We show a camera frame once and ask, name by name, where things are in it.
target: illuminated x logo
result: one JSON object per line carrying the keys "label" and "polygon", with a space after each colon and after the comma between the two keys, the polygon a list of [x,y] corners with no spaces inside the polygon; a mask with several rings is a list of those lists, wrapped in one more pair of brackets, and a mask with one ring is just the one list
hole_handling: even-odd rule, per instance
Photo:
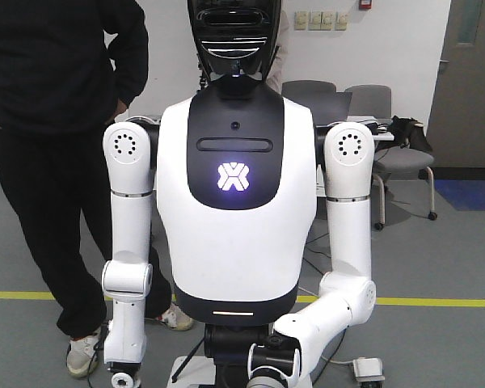
{"label": "illuminated x logo", "polygon": [[238,192],[243,192],[250,186],[248,179],[246,179],[250,169],[244,163],[223,163],[217,168],[217,171],[219,171],[217,186],[224,192],[229,191],[232,186]]}

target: gray door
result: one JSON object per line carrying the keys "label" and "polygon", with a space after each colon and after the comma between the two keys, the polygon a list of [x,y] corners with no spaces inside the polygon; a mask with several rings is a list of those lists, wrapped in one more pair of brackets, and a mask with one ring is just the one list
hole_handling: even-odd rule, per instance
{"label": "gray door", "polygon": [[437,167],[485,168],[485,0],[452,0],[428,140]]}

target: shoe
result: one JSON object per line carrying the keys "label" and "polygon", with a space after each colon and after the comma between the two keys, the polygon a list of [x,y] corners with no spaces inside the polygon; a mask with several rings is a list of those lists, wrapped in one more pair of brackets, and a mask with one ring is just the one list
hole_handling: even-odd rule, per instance
{"label": "shoe", "polygon": [[171,303],[171,307],[162,315],[154,319],[155,322],[174,331],[189,330],[194,324],[194,319],[186,315],[177,305]]}
{"label": "shoe", "polygon": [[94,350],[100,339],[100,328],[81,339],[70,340],[66,354],[66,368],[74,378],[91,374],[99,364],[99,357]]}

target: bag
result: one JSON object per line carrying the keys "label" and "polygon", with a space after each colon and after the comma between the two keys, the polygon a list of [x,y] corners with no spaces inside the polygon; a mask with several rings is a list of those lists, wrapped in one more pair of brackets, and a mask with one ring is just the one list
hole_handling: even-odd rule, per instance
{"label": "bag", "polygon": [[388,132],[394,135],[393,141],[380,141],[376,151],[400,146],[409,147],[429,154],[433,151],[424,135],[424,126],[414,118],[392,117]]}

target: gray chair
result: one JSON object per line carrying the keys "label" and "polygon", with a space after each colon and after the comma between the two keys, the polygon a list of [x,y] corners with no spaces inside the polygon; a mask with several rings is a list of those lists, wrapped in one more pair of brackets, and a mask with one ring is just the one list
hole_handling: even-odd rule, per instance
{"label": "gray chair", "polygon": [[[359,85],[349,87],[345,91],[352,92],[350,104],[351,116],[374,116],[379,122],[391,118],[391,89],[383,85]],[[417,130],[422,132],[424,126],[417,123]],[[419,150],[409,148],[408,144],[396,145],[384,150],[378,150],[373,157],[373,178],[379,185],[379,222],[375,229],[382,230],[386,223],[385,196],[388,187],[385,182],[392,174],[404,174],[420,170],[428,172],[429,180],[429,214],[432,221],[437,219],[435,213],[435,182],[430,166],[433,156]]]}
{"label": "gray chair", "polygon": [[282,95],[295,103],[311,110],[323,109],[324,95],[336,93],[336,85],[331,82],[302,79],[287,81],[282,84]]}

